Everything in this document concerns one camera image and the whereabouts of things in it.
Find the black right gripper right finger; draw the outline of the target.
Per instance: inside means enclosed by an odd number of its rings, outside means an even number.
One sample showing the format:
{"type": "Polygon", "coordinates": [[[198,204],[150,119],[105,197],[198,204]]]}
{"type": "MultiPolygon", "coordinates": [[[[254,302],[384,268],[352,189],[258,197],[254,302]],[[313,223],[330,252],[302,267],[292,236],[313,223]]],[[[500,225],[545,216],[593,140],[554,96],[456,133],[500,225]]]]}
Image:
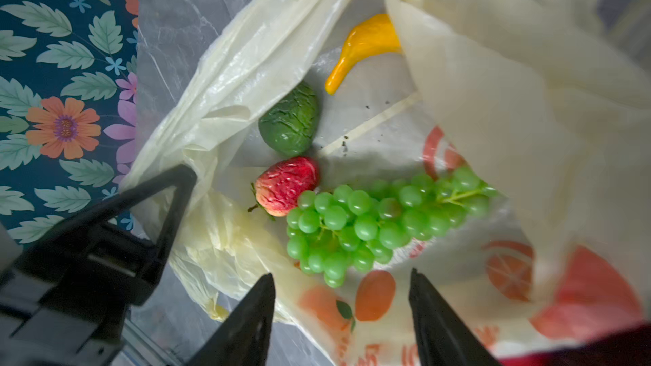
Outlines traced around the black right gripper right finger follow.
{"type": "Polygon", "coordinates": [[[410,275],[409,303],[422,365],[500,366],[417,269],[410,275]]]}

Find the red fake strawberry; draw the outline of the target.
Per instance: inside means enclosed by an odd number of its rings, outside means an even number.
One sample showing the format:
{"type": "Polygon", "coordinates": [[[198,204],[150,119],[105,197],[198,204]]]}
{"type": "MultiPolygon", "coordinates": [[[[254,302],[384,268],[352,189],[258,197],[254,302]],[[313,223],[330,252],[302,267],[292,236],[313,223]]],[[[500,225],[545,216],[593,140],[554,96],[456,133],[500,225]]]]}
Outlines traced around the red fake strawberry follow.
{"type": "Polygon", "coordinates": [[[251,213],[261,208],[272,217],[284,217],[298,207],[298,198],[305,191],[314,191],[320,183],[317,162],[305,156],[297,156],[269,167],[252,183],[256,205],[251,213]]]}

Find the cream plastic bag with fruit print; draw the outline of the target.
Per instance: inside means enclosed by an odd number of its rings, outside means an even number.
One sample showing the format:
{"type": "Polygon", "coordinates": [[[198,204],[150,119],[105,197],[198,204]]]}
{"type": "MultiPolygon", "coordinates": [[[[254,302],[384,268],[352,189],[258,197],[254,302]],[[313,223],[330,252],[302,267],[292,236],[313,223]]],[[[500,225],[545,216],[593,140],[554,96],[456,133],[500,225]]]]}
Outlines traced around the cream plastic bag with fruit print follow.
{"type": "Polygon", "coordinates": [[[584,345],[650,322],[650,71],[605,37],[599,0],[252,0],[181,98],[138,100],[131,188],[197,176],[170,264],[203,310],[265,273],[276,313],[336,364],[417,365],[410,274],[440,291],[498,358],[584,345]],[[349,32],[387,14],[401,54],[325,90],[349,32]],[[288,257],[283,220],[249,213],[275,155],[259,118],[300,82],[322,110],[320,186],[443,176],[468,165],[488,215],[395,253],[341,287],[288,257]]]}

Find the green fake lime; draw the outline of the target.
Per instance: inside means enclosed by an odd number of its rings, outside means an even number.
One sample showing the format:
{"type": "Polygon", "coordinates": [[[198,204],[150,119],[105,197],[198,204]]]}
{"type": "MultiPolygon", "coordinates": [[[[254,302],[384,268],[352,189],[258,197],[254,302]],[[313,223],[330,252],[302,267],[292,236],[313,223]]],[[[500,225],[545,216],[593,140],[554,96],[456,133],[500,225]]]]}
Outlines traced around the green fake lime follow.
{"type": "Polygon", "coordinates": [[[271,149],[291,158],[310,149],[319,123],[319,98],[302,81],[259,119],[259,132],[271,149]]]}

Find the red flower-shaped plate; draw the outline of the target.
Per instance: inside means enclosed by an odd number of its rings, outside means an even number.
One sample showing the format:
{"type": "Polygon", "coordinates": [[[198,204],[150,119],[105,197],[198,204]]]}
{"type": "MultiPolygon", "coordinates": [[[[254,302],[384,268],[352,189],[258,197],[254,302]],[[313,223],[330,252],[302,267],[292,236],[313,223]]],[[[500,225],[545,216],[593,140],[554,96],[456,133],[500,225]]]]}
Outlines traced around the red flower-shaped plate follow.
{"type": "Polygon", "coordinates": [[[508,366],[650,365],[650,324],[610,335],[584,347],[502,359],[508,366]]]}

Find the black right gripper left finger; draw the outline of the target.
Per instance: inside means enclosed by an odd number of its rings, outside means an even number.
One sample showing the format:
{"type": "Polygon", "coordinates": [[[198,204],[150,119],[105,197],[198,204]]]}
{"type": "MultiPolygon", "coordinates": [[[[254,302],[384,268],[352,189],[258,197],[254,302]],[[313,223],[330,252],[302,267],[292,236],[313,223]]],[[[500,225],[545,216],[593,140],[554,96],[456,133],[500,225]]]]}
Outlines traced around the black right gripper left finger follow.
{"type": "Polygon", "coordinates": [[[266,364],[275,310],[273,276],[260,277],[218,330],[188,362],[191,366],[266,364]]]}

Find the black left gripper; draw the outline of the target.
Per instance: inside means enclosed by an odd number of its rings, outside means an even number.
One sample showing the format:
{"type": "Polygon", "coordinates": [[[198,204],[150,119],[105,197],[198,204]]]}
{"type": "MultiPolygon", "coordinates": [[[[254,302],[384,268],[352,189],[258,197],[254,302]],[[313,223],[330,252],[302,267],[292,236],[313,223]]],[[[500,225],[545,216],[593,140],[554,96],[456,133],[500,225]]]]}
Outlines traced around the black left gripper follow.
{"type": "Polygon", "coordinates": [[[1,275],[3,365],[110,365],[132,304],[153,294],[197,176],[178,165],[57,224],[1,275]],[[171,189],[152,242],[109,220],[171,189]]]}

